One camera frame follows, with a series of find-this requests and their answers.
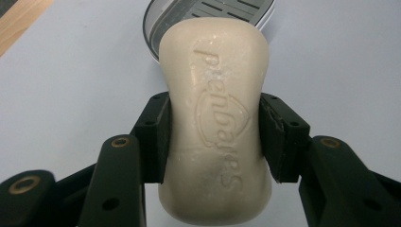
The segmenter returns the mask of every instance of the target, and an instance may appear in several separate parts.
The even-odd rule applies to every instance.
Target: brass screw hole
[[[41,178],[38,176],[26,176],[18,181],[16,181],[15,183],[13,183],[10,187],[9,187],[9,193],[11,195],[20,195],[20,194],[24,194],[30,190],[32,190],[33,188],[35,188],[39,182],[41,181]]]
[[[321,143],[329,148],[339,148],[340,147],[340,142],[338,140],[335,140],[332,138],[323,138],[321,140]]]
[[[115,148],[123,148],[130,142],[129,138],[120,137],[112,141],[112,146]]]

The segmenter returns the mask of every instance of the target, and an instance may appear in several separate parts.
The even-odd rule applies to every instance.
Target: black plastic bracket
[[[262,93],[259,103],[260,142],[276,182],[298,182],[300,153],[308,146],[309,130],[309,125],[284,101]]]

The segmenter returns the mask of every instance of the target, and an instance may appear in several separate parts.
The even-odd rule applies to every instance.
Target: white soap bar
[[[173,116],[163,207],[197,225],[254,218],[271,194],[258,129],[264,36],[236,19],[190,19],[165,34],[159,54]]]

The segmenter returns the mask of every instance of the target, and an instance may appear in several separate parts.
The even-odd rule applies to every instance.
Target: metal grate
[[[166,31],[190,18],[235,18],[258,27],[258,24],[264,23],[262,19],[270,13],[273,2],[274,0],[176,0],[153,26],[149,36],[150,47],[158,57],[160,41]]]

